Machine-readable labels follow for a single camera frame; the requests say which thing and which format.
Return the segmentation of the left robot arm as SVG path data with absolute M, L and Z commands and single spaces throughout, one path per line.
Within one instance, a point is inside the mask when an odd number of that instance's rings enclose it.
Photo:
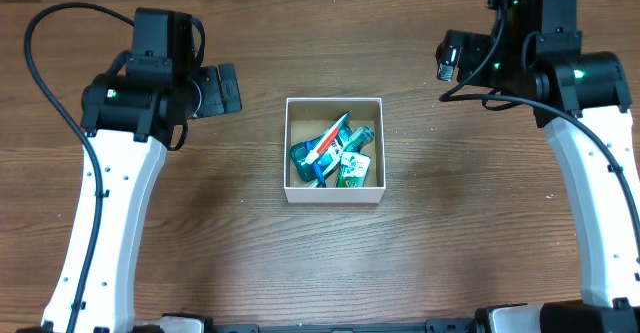
M 133 43 L 81 96 L 69 126 L 83 147 L 72 233 L 42 332 L 140 332 L 135 276 L 147 208 L 169 152 L 191 120 L 242 108 L 235 69 L 203 62 L 205 32 L 190 14 L 140 8 Z

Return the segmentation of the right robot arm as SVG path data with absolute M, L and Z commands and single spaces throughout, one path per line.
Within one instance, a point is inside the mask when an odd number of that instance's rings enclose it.
M 450 30 L 436 50 L 445 102 L 532 109 L 561 173 L 575 225 L 580 296 L 430 319 L 429 332 L 635 332 L 639 328 L 639 175 L 632 96 L 618 57 L 584 53 L 577 0 L 487 0 L 489 34 Z

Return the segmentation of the teal toothpaste tube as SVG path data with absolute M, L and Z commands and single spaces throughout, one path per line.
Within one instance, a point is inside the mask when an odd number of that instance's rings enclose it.
M 311 165 L 315 163 L 329 148 L 333 140 L 338 135 L 340 128 L 344 125 L 350 116 L 350 111 L 344 113 L 338 120 L 336 120 L 321 136 L 318 143 L 309 151 L 303 160 L 304 165 Z

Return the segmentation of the green toothbrush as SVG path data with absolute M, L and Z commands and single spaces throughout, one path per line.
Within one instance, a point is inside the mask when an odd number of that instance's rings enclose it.
M 317 160 L 327 179 L 341 163 L 341 156 L 345 152 L 359 153 L 375 137 L 375 132 L 370 126 L 361 126 L 352 130 L 349 126 L 340 129 L 325 153 Z M 308 184 L 309 188 L 318 187 L 316 177 Z

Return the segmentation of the blue disposable razor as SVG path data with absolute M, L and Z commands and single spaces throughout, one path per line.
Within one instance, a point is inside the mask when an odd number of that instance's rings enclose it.
M 312 145 L 311 145 L 310 141 L 306 141 L 305 142 L 305 148 L 306 148 L 306 150 L 308 152 L 312 151 Z M 320 186 L 322 188 L 325 188 L 326 187 L 326 181 L 325 181 L 325 178 L 324 178 L 323 171 L 321 170 L 317 160 L 315 160 L 312 163 L 312 168 L 313 168 L 313 171 L 314 171 L 318 186 Z

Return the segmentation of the blue mouthwash bottle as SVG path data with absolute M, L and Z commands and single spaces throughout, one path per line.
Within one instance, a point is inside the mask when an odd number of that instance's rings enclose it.
M 342 153 L 360 153 L 362 148 L 371 143 L 374 138 L 375 131 L 370 126 L 361 126 L 356 130 L 352 130 L 348 125 L 342 126 L 329 148 L 319 157 L 317 161 L 319 168 L 325 176 L 328 176 L 335 171 L 340 163 Z M 290 150 L 290 158 L 294 163 L 298 177 L 303 182 L 309 182 L 316 178 L 314 168 L 303 163 L 307 153 L 304 142 L 294 144 Z

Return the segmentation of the green floss packet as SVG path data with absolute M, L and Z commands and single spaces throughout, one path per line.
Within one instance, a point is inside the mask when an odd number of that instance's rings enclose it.
M 341 156 L 336 188 L 361 188 L 368 175 L 371 158 L 367 155 L 345 152 Z

